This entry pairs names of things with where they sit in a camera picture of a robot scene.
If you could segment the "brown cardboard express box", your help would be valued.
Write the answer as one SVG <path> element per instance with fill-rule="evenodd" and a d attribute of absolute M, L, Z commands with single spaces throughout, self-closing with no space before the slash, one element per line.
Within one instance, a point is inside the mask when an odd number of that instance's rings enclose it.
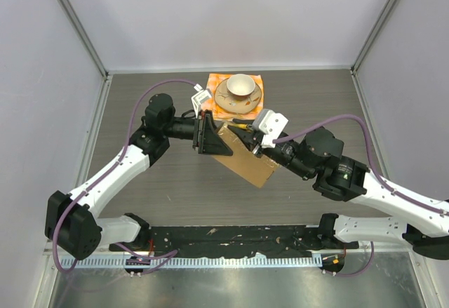
<path fill-rule="evenodd" d="M 232 150 L 231 156 L 213 155 L 213 158 L 255 187 L 261 188 L 280 167 L 269 157 L 256 157 L 225 122 L 219 127 L 218 136 Z"/>

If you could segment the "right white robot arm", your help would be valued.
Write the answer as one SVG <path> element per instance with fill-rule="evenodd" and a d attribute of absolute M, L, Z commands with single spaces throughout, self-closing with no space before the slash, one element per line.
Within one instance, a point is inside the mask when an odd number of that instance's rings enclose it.
<path fill-rule="evenodd" d="M 368 218 L 325 214 L 316 238 L 324 248 L 339 242 L 392 242 L 410 246 L 424 257 L 448 259 L 448 202 L 429 198 L 402 187 L 343 154 L 344 143 L 324 123 L 295 136 L 283 132 L 277 114 L 270 121 L 230 126 L 253 156 L 266 156 L 333 201 L 357 203 L 386 213 Z"/>

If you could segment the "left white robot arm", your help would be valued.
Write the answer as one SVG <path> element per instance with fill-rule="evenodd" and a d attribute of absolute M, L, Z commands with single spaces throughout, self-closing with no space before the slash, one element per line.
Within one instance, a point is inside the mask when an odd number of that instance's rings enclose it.
<path fill-rule="evenodd" d="M 116 218 L 99 215 L 133 178 L 165 154 L 171 138 L 192 141 L 200 154 L 232 155 L 217 134 L 212 113 L 199 109 L 211 96 L 208 90 L 193 95 L 194 115 L 180 117 L 175 116 L 171 96 L 152 96 L 141 126 L 103 169 L 71 192 L 56 191 L 50 196 L 45 235 L 53 242 L 53 248 L 62 248 L 76 260 L 86 259 L 100 246 L 116 243 L 135 251 L 144 250 L 150 240 L 150 226 L 145 220 L 132 213 Z"/>

